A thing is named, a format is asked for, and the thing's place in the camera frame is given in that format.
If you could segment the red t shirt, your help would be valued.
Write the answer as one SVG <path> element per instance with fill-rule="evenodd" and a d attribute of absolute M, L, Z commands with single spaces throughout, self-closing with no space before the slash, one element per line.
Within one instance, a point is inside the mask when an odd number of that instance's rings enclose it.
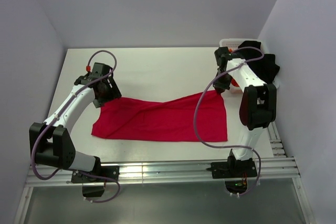
<path fill-rule="evenodd" d="M 101 108 L 91 134 L 109 140 L 196 142 L 194 114 L 202 140 L 228 140 L 224 100 L 215 91 L 204 98 L 197 93 L 167 102 L 115 99 Z"/>

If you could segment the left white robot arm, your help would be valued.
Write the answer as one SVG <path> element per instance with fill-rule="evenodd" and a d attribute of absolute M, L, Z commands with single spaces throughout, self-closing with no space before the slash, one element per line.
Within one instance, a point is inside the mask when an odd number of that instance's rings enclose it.
<path fill-rule="evenodd" d="M 42 123 L 33 123 L 29 128 L 30 163 L 34 175 L 41 180 L 55 176 L 55 173 L 42 176 L 36 167 L 41 164 L 54 167 L 56 171 L 78 171 L 89 181 L 98 181 L 102 176 L 100 158 L 77 151 L 70 133 L 89 104 L 100 108 L 120 97 L 112 73 L 89 72 L 80 76 L 60 107 Z"/>

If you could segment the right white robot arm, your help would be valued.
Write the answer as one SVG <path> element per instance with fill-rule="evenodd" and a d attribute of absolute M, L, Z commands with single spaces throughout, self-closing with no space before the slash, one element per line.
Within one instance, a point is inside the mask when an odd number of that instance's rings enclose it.
<path fill-rule="evenodd" d="M 218 48 L 215 59 L 218 66 L 213 83 L 215 91 L 221 94 L 229 90 L 235 80 L 243 92 L 239 108 L 239 119 L 244 126 L 239 135 L 242 147 L 231 149 L 227 164 L 228 173 L 237 177 L 252 165 L 253 149 L 264 129 L 276 118 L 277 89 L 245 62 L 241 52 Z"/>

